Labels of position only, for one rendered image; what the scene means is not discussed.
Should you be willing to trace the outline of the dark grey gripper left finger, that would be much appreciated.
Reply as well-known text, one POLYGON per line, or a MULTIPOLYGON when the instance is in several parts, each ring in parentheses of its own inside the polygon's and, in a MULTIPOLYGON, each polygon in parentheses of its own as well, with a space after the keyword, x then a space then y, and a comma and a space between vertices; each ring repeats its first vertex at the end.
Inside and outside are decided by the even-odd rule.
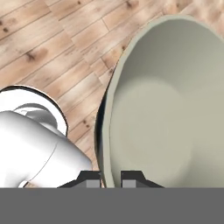
POLYGON ((81 171, 78 178, 61 185, 60 188, 86 187, 101 188, 101 172, 100 171, 81 171))

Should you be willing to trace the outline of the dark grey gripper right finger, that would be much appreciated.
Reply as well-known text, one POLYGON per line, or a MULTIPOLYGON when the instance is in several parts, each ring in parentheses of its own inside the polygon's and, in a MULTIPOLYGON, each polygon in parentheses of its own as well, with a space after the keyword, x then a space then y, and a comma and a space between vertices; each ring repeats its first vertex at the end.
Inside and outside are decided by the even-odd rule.
POLYGON ((145 178, 141 171, 121 171, 122 188, 162 188, 161 185, 145 178))

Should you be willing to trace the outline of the pale grey-green bowl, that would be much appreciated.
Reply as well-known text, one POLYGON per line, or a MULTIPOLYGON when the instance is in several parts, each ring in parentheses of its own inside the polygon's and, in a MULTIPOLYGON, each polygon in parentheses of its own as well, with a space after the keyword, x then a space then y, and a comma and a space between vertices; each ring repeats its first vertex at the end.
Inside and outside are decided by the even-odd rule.
POLYGON ((224 187, 224 38, 167 15, 129 42, 95 123, 106 187, 140 171, 163 187, 224 187))

